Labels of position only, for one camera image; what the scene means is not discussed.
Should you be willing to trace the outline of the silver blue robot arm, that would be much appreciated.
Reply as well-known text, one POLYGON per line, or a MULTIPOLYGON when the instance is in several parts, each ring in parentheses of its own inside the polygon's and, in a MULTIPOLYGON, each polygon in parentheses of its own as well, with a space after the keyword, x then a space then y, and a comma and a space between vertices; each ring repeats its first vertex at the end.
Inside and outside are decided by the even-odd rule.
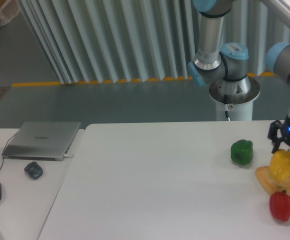
MULTIPOLYGON (((221 44, 223 21, 232 8, 230 0, 196 0, 201 14, 198 51, 188 70, 197 85, 210 84, 219 121, 250 121, 260 85, 247 75, 249 52, 238 42, 221 44)), ((266 56, 268 68, 290 86, 290 44, 273 45, 266 56)), ((281 143, 290 146, 290 109, 284 122, 271 123, 268 138, 276 152, 281 143)))

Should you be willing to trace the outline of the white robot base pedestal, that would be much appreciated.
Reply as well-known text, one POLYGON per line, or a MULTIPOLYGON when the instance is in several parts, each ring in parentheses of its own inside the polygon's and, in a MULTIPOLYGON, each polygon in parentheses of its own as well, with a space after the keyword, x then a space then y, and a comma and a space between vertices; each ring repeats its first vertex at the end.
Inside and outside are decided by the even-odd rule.
POLYGON ((216 106, 216 120, 251 121, 260 84, 250 76, 235 82, 221 79, 210 85, 209 94, 216 106))

